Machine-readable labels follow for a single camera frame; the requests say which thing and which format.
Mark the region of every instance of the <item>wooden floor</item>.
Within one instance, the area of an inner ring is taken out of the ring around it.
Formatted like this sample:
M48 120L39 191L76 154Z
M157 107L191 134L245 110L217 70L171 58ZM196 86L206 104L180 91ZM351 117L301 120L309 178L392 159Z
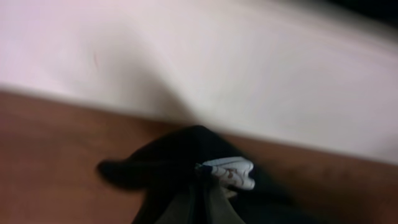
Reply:
M0 92L0 223L130 223L142 192L100 181L95 165L126 157L178 126ZM225 136L337 223L398 223L398 167Z

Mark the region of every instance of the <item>black fabric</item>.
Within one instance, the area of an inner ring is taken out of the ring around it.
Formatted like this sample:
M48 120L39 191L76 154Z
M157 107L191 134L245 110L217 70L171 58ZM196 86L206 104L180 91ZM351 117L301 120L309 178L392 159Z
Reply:
M234 156L246 157L209 129L192 126L149 143L125 160L103 161L98 171L118 187L147 189L146 201L133 223L151 224L159 219L179 191L192 184L197 188L194 216L206 215L207 198L201 193L205 192L202 184L195 184L203 182L195 173L195 165ZM236 189L238 196L231 202L245 223L316 223L301 213L286 191L257 165L249 175L256 181L255 188Z

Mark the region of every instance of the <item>white wall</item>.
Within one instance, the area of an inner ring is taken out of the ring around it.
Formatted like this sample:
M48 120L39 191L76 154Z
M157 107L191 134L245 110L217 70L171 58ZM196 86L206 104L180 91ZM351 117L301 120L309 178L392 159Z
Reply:
M3 0L0 84L398 163L398 34L281 2Z

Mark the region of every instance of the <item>brown wooden floor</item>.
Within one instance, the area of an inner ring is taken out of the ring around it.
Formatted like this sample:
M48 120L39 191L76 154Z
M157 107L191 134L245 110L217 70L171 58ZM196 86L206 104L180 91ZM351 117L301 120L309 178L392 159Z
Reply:
M0 92L0 223L130 223L142 192L96 176L178 126ZM290 189L309 212L337 223L398 223L398 167L226 136Z

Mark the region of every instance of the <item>floor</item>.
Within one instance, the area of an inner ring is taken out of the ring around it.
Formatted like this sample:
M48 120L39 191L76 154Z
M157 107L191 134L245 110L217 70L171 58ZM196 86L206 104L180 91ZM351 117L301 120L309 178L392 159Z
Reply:
M175 124L0 92L0 223L130 223L143 192L100 181L95 165L126 157ZM398 223L398 167L224 135L337 223Z

